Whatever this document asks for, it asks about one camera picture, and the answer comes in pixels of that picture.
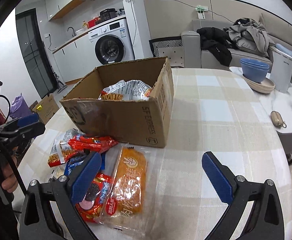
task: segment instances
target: gray coat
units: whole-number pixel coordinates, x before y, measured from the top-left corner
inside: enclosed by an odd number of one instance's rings
[[[274,46],[274,42],[268,36],[263,24],[252,19],[246,24],[225,28],[224,31],[229,34],[232,41],[236,42],[238,48],[245,52],[269,57],[268,47]]]

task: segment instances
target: blue pillow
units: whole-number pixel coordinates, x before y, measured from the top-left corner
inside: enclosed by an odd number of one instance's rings
[[[292,56],[292,51],[289,50],[289,49],[287,49],[287,48],[285,48],[285,47],[282,46],[281,44],[278,44],[278,43],[277,43],[277,44],[276,44],[276,48],[279,49],[280,51],[282,51],[282,52],[288,54],[289,56]]]

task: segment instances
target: human hand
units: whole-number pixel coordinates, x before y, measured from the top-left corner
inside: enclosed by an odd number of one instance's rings
[[[12,159],[16,165],[16,163],[17,163],[16,158],[12,156]],[[3,175],[5,178],[5,180],[2,182],[2,188],[4,190],[7,190],[8,193],[12,193],[18,187],[17,179],[16,179],[16,177],[13,173],[13,170],[9,164],[7,164],[4,168],[2,168],[2,170],[3,170]]]

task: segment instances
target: purple bag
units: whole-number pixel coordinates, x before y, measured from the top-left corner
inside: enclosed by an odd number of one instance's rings
[[[12,119],[25,117],[31,115],[31,111],[26,104],[25,99],[23,98],[22,94],[15,98],[14,102],[12,103],[12,107],[10,110],[9,116]]]

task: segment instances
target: checkered tablecloth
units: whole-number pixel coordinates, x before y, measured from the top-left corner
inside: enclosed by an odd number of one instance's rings
[[[287,160],[270,118],[253,91],[242,78],[223,70],[173,69],[173,80],[175,96],[167,146],[148,148],[149,169],[158,175],[157,180],[147,182],[148,190],[155,192],[154,214],[147,230],[150,238],[205,239],[218,222],[227,204],[219,200],[201,167],[203,153],[212,151],[235,175],[253,182],[275,182],[285,239],[291,239],[292,190]],[[64,109],[48,122],[46,132],[36,138],[19,166],[26,185],[32,179],[47,181],[53,140],[72,127]],[[107,153],[107,172],[112,169],[117,150]],[[15,206],[22,200],[17,190]],[[251,207],[248,203],[232,239],[240,236]],[[54,212],[61,223],[55,206]],[[90,227],[100,240],[132,239],[106,226]]]

